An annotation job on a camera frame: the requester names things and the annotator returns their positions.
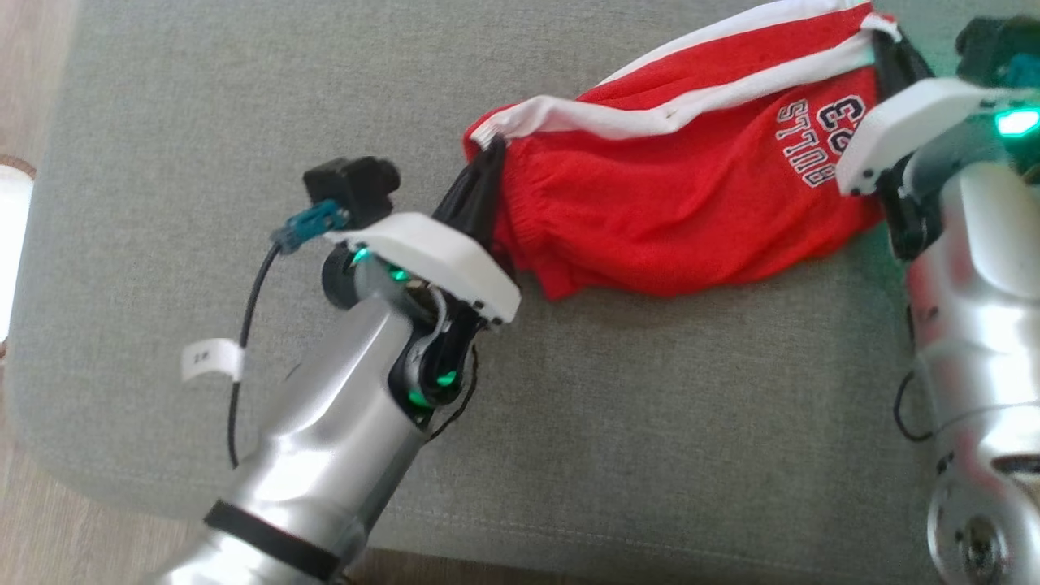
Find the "large grey sofa seat cushion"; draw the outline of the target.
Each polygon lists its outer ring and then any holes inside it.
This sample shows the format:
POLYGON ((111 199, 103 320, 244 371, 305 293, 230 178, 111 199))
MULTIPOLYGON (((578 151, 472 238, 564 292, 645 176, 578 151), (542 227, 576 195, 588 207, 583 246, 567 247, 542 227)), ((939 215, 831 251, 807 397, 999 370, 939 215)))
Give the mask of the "large grey sofa seat cushion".
MULTIPOLYGON (((305 170, 388 157, 398 207, 432 210, 484 112, 765 1, 81 0, 15 300, 21 440, 83 495, 200 522, 231 478, 229 382, 183 384, 180 353, 237 333, 305 170)), ((933 585, 887 248, 669 300, 523 280, 371 543, 645 585, 933 585)))

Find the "red white basketball shorts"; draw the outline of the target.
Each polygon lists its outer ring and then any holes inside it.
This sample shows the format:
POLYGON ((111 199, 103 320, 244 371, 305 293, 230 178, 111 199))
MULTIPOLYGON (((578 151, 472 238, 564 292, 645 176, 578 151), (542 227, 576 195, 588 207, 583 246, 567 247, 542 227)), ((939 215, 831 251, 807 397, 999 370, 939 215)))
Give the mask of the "red white basketball shorts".
POLYGON ((491 110, 506 144, 496 243, 547 297, 672 297, 776 276, 881 221, 837 163, 879 103, 870 0, 775 0, 691 31, 578 97, 491 110))

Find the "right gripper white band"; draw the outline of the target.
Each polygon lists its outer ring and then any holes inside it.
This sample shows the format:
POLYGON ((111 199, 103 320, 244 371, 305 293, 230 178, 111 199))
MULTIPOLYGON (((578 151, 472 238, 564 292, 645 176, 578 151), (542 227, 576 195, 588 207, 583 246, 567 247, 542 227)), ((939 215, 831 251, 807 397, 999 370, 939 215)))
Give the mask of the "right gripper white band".
POLYGON ((1040 105, 1040 88, 983 88, 955 77, 934 77, 909 37, 874 37, 874 79, 881 104, 859 123, 837 163, 837 188, 843 196, 873 195, 881 171, 974 115, 1040 105))

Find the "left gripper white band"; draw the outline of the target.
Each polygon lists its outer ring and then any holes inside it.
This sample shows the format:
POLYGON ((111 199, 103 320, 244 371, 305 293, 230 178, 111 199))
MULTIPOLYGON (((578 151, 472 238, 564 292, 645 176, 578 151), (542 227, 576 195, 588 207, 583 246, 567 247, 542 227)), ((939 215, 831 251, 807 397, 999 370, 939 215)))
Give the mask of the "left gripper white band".
POLYGON ((423 328, 446 331, 464 315, 501 325, 517 316, 518 285, 486 249, 501 199, 508 141, 491 139, 457 175, 432 218, 401 212, 366 228, 331 231, 323 291, 348 310, 380 297, 423 328))

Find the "white round stool brown rim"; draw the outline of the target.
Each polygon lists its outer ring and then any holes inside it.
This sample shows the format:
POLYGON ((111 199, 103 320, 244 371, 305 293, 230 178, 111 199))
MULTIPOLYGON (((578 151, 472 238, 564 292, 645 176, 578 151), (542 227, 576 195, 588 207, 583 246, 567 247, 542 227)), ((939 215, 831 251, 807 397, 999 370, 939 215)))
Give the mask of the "white round stool brown rim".
POLYGON ((10 155, 0 155, 0 364, 7 355, 16 278, 28 225, 36 170, 10 155))

